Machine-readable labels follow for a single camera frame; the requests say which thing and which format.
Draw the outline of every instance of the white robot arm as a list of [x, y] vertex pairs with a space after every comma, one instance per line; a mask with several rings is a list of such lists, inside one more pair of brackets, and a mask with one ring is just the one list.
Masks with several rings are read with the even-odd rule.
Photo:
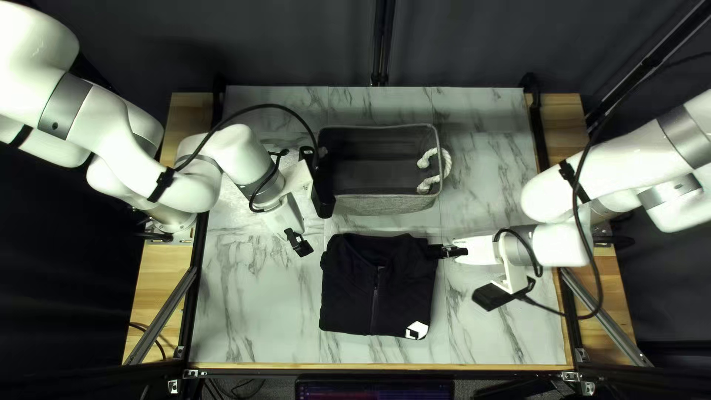
[[[531, 179], [521, 206], [538, 225], [512, 226], [544, 267], [589, 263], [572, 221], [572, 175], [582, 152]], [[587, 226], [643, 206], [663, 232], [711, 221], [711, 90], [666, 115], [608, 142], [593, 146], [579, 178], [578, 204], [586, 204]], [[468, 255], [457, 262], [503, 264], [506, 276], [492, 281], [513, 294], [527, 287], [524, 266], [532, 265], [523, 244], [509, 233], [459, 238]], [[588, 236], [592, 247], [592, 237]]]
[[[166, 168], [153, 159], [164, 133], [153, 117], [67, 73], [79, 51], [68, 28], [0, 1], [0, 37], [0, 141], [63, 167], [77, 167], [93, 153], [89, 184], [146, 212], [169, 233], [188, 228], [196, 213], [215, 205], [223, 171], [247, 197], [271, 175], [254, 205], [266, 211], [267, 224], [281, 238], [286, 228], [304, 232], [290, 192], [310, 182], [305, 162], [287, 178], [286, 172], [272, 174], [274, 162], [249, 127], [233, 125], [216, 132], [180, 172]], [[204, 137], [185, 139], [176, 164]]]

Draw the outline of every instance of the white rope handle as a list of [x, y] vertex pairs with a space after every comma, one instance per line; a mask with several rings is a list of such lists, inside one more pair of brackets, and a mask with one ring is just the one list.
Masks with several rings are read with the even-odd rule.
[[[429, 167], [429, 158], [434, 156], [435, 154], [437, 154], [436, 147], [427, 150], [422, 155], [422, 158], [417, 160], [417, 166], [420, 169], [425, 169]], [[449, 155], [448, 151], [442, 149], [442, 158], [444, 159], [444, 178], [447, 178], [451, 171], [451, 155]], [[417, 194], [427, 194], [432, 185], [438, 182], [440, 182], [439, 175], [426, 178], [424, 181], [422, 181], [421, 184], [417, 186]]]

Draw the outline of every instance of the logo patch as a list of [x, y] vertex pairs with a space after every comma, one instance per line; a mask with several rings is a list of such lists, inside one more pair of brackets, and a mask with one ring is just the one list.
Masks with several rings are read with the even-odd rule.
[[429, 326], [423, 324], [420, 321], [415, 321], [410, 326], [405, 328], [405, 337], [407, 339], [414, 339], [414, 340], [420, 340], [424, 339], [424, 337], [427, 335], [427, 331], [429, 330]]

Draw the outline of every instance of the folded jacket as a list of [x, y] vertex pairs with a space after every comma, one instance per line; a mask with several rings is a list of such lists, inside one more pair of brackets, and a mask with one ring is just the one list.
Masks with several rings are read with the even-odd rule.
[[319, 327], [420, 340], [429, 330], [438, 260], [427, 239], [333, 235], [321, 256]]

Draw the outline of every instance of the marble surface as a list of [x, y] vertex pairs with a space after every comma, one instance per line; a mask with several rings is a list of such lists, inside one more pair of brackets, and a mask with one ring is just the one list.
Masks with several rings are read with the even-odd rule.
[[[319, 260], [340, 232], [374, 236], [411, 233], [431, 243], [527, 223], [518, 205], [535, 174], [533, 140], [519, 89], [229, 87], [231, 110], [276, 102], [294, 108], [317, 131], [327, 125], [434, 123], [453, 158], [452, 172], [432, 208], [396, 216], [319, 219], [306, 188], [295, 197], [314, 252], [299, 258], [273, 236], [247, 200], [223, 177], [210, 213], [203, 274], [193, 330], [193, 362], [324, 362], [443, 364], [564, 364], [561, 319], [522, 302], [485, 312], [473, 290], [500, 275], [501, 267], [440, 262], [432, 324], [420, 341], [358, 336], [319, 329]], [[260, 110], [248, 124], [270, 150], [289, 148], [282, 166], [296, 161], [309, 138], [298, 121], [278, 110]], [[550, 271], [531, 297], [557, 309]]]

